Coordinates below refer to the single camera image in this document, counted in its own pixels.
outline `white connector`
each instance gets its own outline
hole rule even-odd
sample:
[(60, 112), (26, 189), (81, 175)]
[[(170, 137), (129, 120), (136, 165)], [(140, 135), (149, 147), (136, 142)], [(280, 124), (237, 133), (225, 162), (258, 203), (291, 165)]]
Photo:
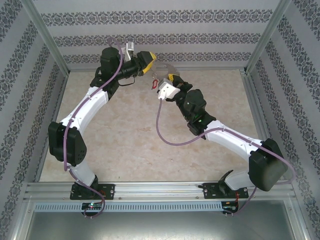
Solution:
[(159, 86), (158, 99), (172, 99), (178, 92), (179, 88), (172, 86), (170, 81), (163, 81)]

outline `enclosure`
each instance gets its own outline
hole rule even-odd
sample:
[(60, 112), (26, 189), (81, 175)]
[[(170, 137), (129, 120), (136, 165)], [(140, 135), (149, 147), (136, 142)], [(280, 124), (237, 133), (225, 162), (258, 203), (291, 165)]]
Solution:
[[(0, 6), (0, 239), (320, 239), (319, 0)], [(48, 126), (85, 96), (108, 37), (157, 60), (119, 87), (84, 132), (89, 167), (116, 186), (90, 220), (80, 214), (88, 201), (70, 200), (74, 179), (48, 151)], [(248, 163), (208, 140), (173, 147), (159, 139), (152, 85), (164, 63), (202, 91), (205, 110), (226, 126), (275, 140), (296, 180), (258, 190), (239, 215), (223, 216), (222, 200), (205, 199), (197, 186)], [(162, 104), (159, 121), (171, 142), (194, 137), (173, 102)]]

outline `beige floor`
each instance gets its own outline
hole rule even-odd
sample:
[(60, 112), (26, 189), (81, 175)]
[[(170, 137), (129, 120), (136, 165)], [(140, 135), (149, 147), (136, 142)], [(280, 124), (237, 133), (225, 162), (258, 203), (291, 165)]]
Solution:
[[(93, 72), (72, 72), (67, 82), (58, 121), (83, 98)], [(182, 71), (182, 79), (201, 89), (206, 110), (227, 126), (257, 137), (245, 89), (238, 70)], [(227, 148), (207, 140), (187, 146), (169, 146), (156, 132), (159, 100), (151, 90), (151, 74), (120, 87), (92, 119), (84, 133), (86, 160), (100, 181), (208, 181), (247, 163)], [(171, 142), (194, 137), (178, 107), (164, 102), (160, 131)], [(47, 154), (42, 182), (73, 181), (63, 164)]]

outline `wall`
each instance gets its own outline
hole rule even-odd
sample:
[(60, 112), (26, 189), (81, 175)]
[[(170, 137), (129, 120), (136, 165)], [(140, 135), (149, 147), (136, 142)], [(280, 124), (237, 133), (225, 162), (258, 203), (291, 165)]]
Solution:
[(98, 66), (107, 36), (183, 67), (245, 67), (279, 0), (35, 0), (71, 70)]
[(18, 0), (0, 0), (0, 240), (37, 175), (66, 78)]
[(312, 239), (320, 239), (319, 13), (319, 0), (292, 1), (251, 73), (269, 133), (296, 170)]

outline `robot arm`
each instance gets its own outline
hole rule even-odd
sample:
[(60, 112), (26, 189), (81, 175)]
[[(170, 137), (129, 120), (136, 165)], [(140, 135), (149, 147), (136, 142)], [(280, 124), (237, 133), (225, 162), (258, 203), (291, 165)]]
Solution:
[(248, 162), (247, 169), (231, 170), (222, 177), (219, 182), (224, 191), (236, 191), (251, 186), (269, 191), (288, 167), (257, 146), (283, 157), (277, 143), (269, 138), (265, 141), (254, 139), (225, 126), (205, 111), (207, 103), (199, 89), (191, 90), (193, 86), (183, 81), (178, 74), (168, 74), (167, 78), (159, 82), (158, 98), (176, 103), (194, 135), (199, 136), (209, 130), (219, 129), (208, 132), (202, 138), (221, 144)]
[(98, 187), (98, 178), (91, 171), (84, 159), (87, 153), (87, 147), (84, 143), (82, 135), (84, 134), (87, 125), (95, 116), (95, 114), (111, 99), (111, 97), (119, 88), (118, 80), (129, 77), (143, 76), (151, 68), (156, 59), (156, 56), (148, 51), (138, 52), (137, 55), (134, 56), (133, 43), (127, 43), (126, 47), (122, 48), (121, 50), (125, 55), (125, 58), (121, 69), (114, 80), (100, 89), (89, 100), (87, 100), (92, 93), (94, 93), (111, 78), (120, 64), (120, 55), (118, 49), (114, 47), (108, 47), (102, 51), (102, 55), (100, 57), (101, 67), (98, 67), (96, 70), (95, 77), (92, 80), (90, 88), (88, 89), (88, 92), (84, 98), (81, 100), (78, 106), (60, 123), (52, 122), (48, 127), (50, 154), (55, 156), (58, 161), (63, 162), (63, 139), (66, 126), (72, 118), (74, 112), (85, 102), (77, 112), (76, 116), (72, 118), (72, 122), (67, 133), (67, 167), (72, 170), (72, 174), (79, 181), (93, 189), (97, 189)]

